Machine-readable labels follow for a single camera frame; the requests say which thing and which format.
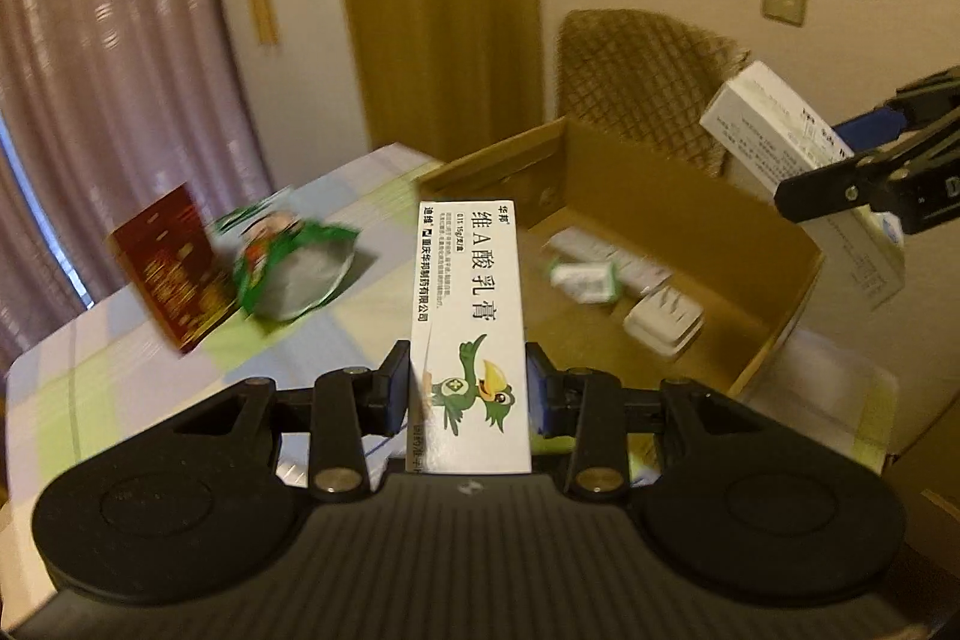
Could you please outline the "white power adapter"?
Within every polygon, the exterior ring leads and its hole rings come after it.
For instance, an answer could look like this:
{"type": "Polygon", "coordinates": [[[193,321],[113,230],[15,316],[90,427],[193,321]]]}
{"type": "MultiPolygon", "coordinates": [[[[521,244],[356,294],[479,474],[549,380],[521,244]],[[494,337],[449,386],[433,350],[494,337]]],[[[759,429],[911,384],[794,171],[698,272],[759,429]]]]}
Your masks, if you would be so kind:
{"type": "Polygon", "coordinates": [[[700,333],[703,307],[672,286],[641,299],[623,320],[623,328],[662,357],[678,356],[700,333]]]}

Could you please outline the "white bird ointment box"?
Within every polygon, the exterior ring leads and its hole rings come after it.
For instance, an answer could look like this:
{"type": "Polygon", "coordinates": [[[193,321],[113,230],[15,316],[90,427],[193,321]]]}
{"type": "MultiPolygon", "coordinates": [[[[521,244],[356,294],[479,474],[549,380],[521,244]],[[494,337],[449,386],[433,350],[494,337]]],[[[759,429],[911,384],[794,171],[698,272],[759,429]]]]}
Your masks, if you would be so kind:
{"type": "Polygon", "coordinates": [[[407,468],[532,470],[514,203],[418,206],[407,468]]]}

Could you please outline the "white remote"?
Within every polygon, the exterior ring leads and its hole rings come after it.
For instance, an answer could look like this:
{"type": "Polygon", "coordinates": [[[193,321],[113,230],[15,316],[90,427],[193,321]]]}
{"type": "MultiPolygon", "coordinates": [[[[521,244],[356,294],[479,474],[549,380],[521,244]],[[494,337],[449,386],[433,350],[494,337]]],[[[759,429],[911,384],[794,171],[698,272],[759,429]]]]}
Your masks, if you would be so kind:
{"type": "Polygon", "coordinates": [[[604,241],[579,227],[565,227],[547,241],[547,247],[576,262],[610,262],[620,284],[638,298],[658,291],[669,283],[672,271],[658,262],[617,244],[604,241]]]}

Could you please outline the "brown cardboard box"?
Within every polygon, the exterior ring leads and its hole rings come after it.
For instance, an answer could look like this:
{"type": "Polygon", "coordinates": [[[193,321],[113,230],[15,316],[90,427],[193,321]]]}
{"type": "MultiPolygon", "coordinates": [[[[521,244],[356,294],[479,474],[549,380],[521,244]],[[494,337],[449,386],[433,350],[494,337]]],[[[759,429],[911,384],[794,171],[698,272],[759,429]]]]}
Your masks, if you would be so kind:
{"type": "Polygon", "coordinates": [[[574,120],[524,131],[418,182],[425,200],[509,200],[516,209],[524,328],[562,367],[596,367],[652,388],[688,377],[745,395],[789,338],[823,257],[775,208],[643,143],[574,120]],[[617,269],[612,304],[578,304],[551,286],[565,261],[553,241],[587,237],[617,269]],[[700,310],[674,356],[623,322],[651,294],[674,289],[700,310]]]}

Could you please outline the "green silver snack bag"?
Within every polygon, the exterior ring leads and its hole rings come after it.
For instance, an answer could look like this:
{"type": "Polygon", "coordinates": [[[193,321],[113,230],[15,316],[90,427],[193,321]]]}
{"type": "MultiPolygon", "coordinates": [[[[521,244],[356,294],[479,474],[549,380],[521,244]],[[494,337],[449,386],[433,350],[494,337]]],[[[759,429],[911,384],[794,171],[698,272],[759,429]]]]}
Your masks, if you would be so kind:
{"type": "Polygon", "coordinates": [[[206,226],[247,317],[291,321],[337,294],[356,257],[359,230],[299,209],[291,188],[206,226]]]}

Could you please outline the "quilted brown chair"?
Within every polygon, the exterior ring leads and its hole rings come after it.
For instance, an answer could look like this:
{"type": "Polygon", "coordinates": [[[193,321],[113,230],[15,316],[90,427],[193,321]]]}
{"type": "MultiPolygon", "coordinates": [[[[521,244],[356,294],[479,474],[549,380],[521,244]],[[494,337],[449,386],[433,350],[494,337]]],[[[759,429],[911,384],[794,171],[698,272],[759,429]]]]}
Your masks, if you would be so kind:
{"type": "Polygon", "coordinates": [[[719,177],[727,151],[701,115],[748,62],[736,39],[669,14],[574,10],[558,34],[556,113],[719,177]]]}

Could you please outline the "red gift box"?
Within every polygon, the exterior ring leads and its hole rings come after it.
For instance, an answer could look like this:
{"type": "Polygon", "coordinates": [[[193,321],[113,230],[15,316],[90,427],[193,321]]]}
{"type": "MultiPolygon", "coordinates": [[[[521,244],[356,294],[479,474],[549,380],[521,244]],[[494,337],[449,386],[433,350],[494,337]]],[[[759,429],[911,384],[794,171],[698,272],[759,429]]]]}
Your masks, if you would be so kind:
{"type": "Polygon", "coordinates": [[[107,237],[148,314],[182,354],[235,312],[226,265],[187,185],[172,188],[107,237]]]}

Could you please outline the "checkered tablecloth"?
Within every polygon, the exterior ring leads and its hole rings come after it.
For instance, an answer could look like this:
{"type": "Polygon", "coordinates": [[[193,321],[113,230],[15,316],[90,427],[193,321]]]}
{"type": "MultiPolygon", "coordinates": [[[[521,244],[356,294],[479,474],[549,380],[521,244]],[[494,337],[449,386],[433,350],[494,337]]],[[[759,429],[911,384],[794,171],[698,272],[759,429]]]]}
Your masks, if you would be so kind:
{"type": "Polygon", "coordinates": [[[884,464],[895,378],[800,326],[827,266],[807,232],[768,203],[640,143],[566,125],[447,166],[389,145],[288,197],[295,213],[358,230],[355,263],[331,302],[280,325],[231,315],[179,351],[124,287],[11,366],[3,626],[52,596],[31,517],[59,474],[243,378],[302,388],[331,370],[373,367],[409,336],[425,200],[514,205],[524,330],[555,364],[596,367],[638,388],[685,375],[869,468],[884,464]],[[551,286],[550,239],[569,226],[667,266],[703,312],[677,356],[626,333],[631,296],[589,307],[551,286]]]}

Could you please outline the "pink curtain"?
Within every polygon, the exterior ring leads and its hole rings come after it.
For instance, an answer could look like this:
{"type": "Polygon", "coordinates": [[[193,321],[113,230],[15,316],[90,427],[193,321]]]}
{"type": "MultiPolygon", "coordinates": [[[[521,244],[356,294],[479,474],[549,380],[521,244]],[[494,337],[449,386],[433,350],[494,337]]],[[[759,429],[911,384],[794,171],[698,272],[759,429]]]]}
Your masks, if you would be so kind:
{"type": "Polygon", "coordinates": [[[110,232],[176,187],[270,187],[220,0],[2,0],[3,359],[116,292],[110,232]]]}

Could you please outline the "yellow door ornament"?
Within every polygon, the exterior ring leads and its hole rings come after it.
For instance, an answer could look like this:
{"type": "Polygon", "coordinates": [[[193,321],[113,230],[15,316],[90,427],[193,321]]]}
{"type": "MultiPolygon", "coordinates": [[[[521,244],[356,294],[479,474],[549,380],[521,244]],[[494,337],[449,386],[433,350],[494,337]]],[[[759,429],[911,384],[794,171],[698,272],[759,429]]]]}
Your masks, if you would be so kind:
{"type": "Polygon", "coordinates": [[[272,0],[249,0],[249,8],[259,44],[267,47],[278,46],[280,33],[272,0]]]}

